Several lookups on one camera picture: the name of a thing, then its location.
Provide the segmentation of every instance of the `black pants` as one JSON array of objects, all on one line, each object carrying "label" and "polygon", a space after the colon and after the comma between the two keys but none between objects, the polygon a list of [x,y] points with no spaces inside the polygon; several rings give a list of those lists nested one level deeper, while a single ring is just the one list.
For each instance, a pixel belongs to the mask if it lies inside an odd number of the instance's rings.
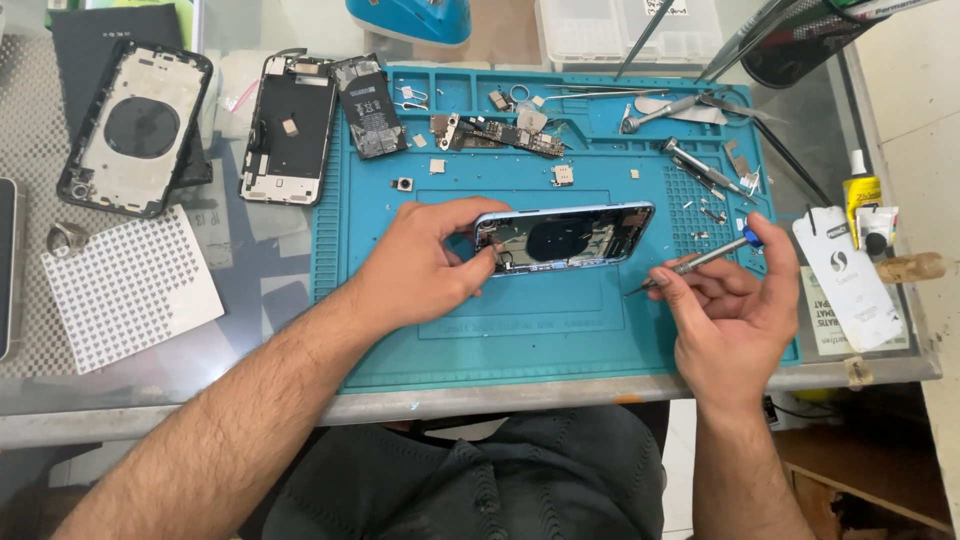
[{"label": "black pants", "polygon": [[[621,406],[632,412],[647,426],[647,428],[653,433],[654,440],[657,441],[657,447],[660,448],[660,455],[663,455],[663,445],[666,442],[667,423],[670,418],[670,402],[666,401],[642,404],[624,404]],[[415,438],[421,442],[427,442],[436,446],[449,447],[454,441],[431,437],[429,435],[425,435],[424,432],[429,430],[452,428],[455,426],[469,426],[472,424],[479,424],[481,422],[489,422],[490,420],[496,420],[499,418],[506,418],[508,416],[510,416],[510,413],[481,414],[457,419],[442,419],[439,421],[416,421],[411,427],[411,430],[409,432],[405,432],[404,435]],[[240,526],[240,530],[238,531],[240,538],[243,540],[261,539],[263,535],[263,526],[267,521],[267,514],[269,514],[270,509],[273,508],[274,502],[279,496],[280,490],[283,488],[283,484],[286,483],[287,479],[290,478],[290,475],[292,475],[294,470],[297,469],[297,465],[300,464],[307,453],[310,452],[310,449],[313,448],[313,445],[317,444],[317,441],[324,436],[327,430],[329,430],[329,428],[314,428],[313,431],[310,432],[310,435],[303,443],[300,451],[297,452],[297,455],[294,457],[293,461],[290,462],[290,465],[287,466],[286,470],[283,471],[283,474],[280,475],[280,478],[277,479],[274,486],[270,488],[270,491],[268,491],[263,497],[263,500],[260,502],[260,504],[258,504],[253,510],[253,513],[247,518],[247,521]]]}]

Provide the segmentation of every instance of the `blue tool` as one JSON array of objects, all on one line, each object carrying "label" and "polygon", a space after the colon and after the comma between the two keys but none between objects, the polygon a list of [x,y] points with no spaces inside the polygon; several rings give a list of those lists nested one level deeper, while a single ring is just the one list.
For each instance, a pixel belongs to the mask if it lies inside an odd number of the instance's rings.
[{"label": "blue tool", "polygon": [[470,37],[468,0],[347,0],[357,26],[404,41],[455,47]]},{"label": "blue tool", "polygon": [[[714,260],[715,258],[720,258],[720,257],[726,255],[727,253],[729,253],[729,252],[731,252],[731,251],[733,251],[733,250],[735,250],[735,249],[737,249],[737,248],[743,247],[743,246],[745,246],[745,245],[747,245],[747,244],[750,244],[750,245],[754,246],[755,248],[762,248],[762,247],[763,247],[763,242],[760,241],[760,239],[756,236],[756,234],[755,234],[753,231],[751,231],[750,226],[749,226],[749,225],[744,225],[744,226],[743,226],[743,236],[742,236],[742,237],[737,238],[736,240],[734,240],[733,242],[730,242],[729,244],[724,244],[724,245],[720,246],[719,248],[717,248],[717,249],[715,249],[715,250],[713,250],[713,251],[711,251],[711,252],[704,253],[703,255],[701,255],[701,256],[699,256],[699,257],[692,258],[691,260],[687,260],[687,261],[685,261],[685,262],[681,262],[680,264],[674,266],[674,267],[672,268],[672,270],[673,270],[678,276],[682,276],[683,274],[686,274],[687,272],[692,272],[692,271],[695,270],[696,268],[699,268],[700,266],[703,266],[704,264],[707,264],[708,262]],[[625,294],[625,295],[623,295],[623,296],[630,296],[630,295],[634,294],[635,292],[640,292],[641,290],[647,290],[647,289],[649,289],[649,288],[653,288],[653,287],[656,287],[656,286],[657,286],[657,284],[654,283],[653,280],[651,280],[651,281],[646,282],[646,283],[644,283],[643,285],[641,285],[639,289],[632,290],[632,291],[628,292],[627,294]]]}]

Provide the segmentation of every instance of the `silver ring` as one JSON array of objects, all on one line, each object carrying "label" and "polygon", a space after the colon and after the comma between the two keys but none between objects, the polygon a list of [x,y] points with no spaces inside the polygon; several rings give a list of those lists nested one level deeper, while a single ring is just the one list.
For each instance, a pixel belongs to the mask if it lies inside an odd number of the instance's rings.
[{"label": "silver ring", "polygon": [[[514,90],[516,90],[517,88],[523,88],[523,91],[527,92],[526,97],[524,97],[523,99],[516,99],[514,96]],[[513,85],[513,87],[510,88],[510,99],[516,101],[517,103],[530,99],[530,88],[524,85]]]},{"label": "silver ring", "polygon": [[[54,241],[57,239],[57,236],[61,235],[63,239],[66,240],[67,250],[66,252],[62,252],[62,254],[58,254],[59,250],[54,249]],[[65,221],[58,221],[54,223],[54,226],[50,228],[50,232],[47,233],[47,253],[56,258],[75,257],[83,250],[89,239],[90,234],[87,233],[83,227]]]}]

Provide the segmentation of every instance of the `black cable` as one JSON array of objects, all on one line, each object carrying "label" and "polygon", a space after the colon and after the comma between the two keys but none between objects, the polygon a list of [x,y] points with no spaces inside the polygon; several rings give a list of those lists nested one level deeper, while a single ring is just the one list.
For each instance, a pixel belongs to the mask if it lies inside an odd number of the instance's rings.
[{"label": "black cable", "polygon": [[805,420],[825,420],[825,419],[827,419],[827,418],[837,418],[837,415],[835,415],[835,414],[826,414],[826,415],[823,415],[823,416],[808,416],[808,415],[806,415],[806,414],[801,414],[801,413],[799,413],[799,412],[794,412],[794,411],[792,411],[792,410],[787,410],[787,409],[785,409],[785,408],[783,408],[783,407],[781,407],[780,405],[777,405],[777,404],[772,404],[772,405],[774,406],[774,408],[775,408],[776,410],[778,410],[778,411],[780,411],[780,412],[784,412],[784,413],[786,413],[786,414],[789,414],[790,416],[796,416],[797,418],[803,418],[803,419],[805,419]]},{"label": "black cable", "polygon": [[810,173],[806,172],[806,169],[804,169],[804,166],[800,165],[800,162],[793,157],[793,154],[790,154],[790,151],[787,150],[786,146],[784,146],[783,143],[780,142],[780,139],[777,138],[777,136],[774,135],[772,131],[770,131],[770,128],[768,128],[767,125],[763,123],[763,120],[760,120],[759,118],[754,117],[754,125],[756,126],[756,130],[759,131],[767,139],[767,142],[770,143],[770,146],[773,146],[774,150],[776,150],[777,153],[780,154],[780,157],[783,158],[783,160],[786,161],[788,165],[790,165],[790,168],[792,168],[793,171],[797,173],[798,176],[800,176],[801,180],[803,180],[804,183],[808,185],[810,189],[813,190],[814,193],[817,194],[817,197],[820,197],[820,200],[824,203],[824,205],[828,207],[835,206],[833,202],[830,200],[830,198],[827,196],[827,194],[824,192],[824,190],[821,189],[819,185],[817,185],[816,181],[813,180],[813,177],[810,176]]}]

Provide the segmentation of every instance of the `grey cloth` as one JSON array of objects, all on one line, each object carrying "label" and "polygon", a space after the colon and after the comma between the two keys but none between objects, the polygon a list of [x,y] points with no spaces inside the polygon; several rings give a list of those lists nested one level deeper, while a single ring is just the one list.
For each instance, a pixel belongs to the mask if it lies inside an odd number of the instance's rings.
[{"label": "grey cloth", "polygon": [[265,540],[657,540],[660,453],[618,405],[525,412],[441,448],[331,428],[267,517]]}]

